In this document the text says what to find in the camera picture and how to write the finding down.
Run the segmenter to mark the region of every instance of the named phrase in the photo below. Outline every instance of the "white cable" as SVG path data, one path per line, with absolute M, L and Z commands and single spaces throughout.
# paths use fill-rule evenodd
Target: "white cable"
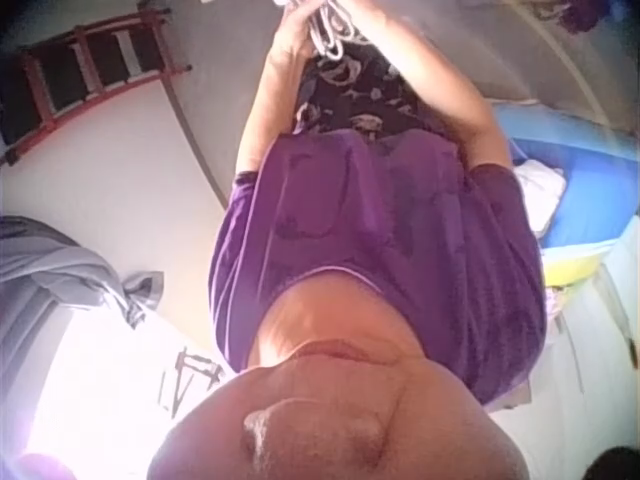
M 300 5 L 305 0 L 273 0 L 280 7 L 290 2 Z M 344 55 L 344 42 L 364 43 L 351 21 L 349 13 L 336 0 L 326 0 L 309 19 L 310 36 L 318 53 L 333 61 Z

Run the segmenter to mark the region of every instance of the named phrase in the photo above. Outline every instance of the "curtain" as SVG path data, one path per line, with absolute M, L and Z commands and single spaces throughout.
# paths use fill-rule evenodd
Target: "curtain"
M 162 272 L 121 282 L 105 259 L 41 222 L 0 218 L 0 402 L 55 308 L 109 308 L 131 328 L 162 298 Z

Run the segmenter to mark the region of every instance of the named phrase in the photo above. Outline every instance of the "yellow object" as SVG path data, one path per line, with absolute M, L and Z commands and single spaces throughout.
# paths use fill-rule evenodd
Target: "yellow object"
M 545 285 L 564 287 L 590 277 L 598 270 L 604 255 L 599 253 L 581 258 L 543 261 Z

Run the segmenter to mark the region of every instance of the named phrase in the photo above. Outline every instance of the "white towel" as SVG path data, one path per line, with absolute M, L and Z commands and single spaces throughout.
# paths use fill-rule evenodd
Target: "white towel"
M 560 204 L 567 182 L 561 170 L 554 170 L 533 159 L 514 170 L 524 194 L 529 226 L 536 238 L 542 238 Z

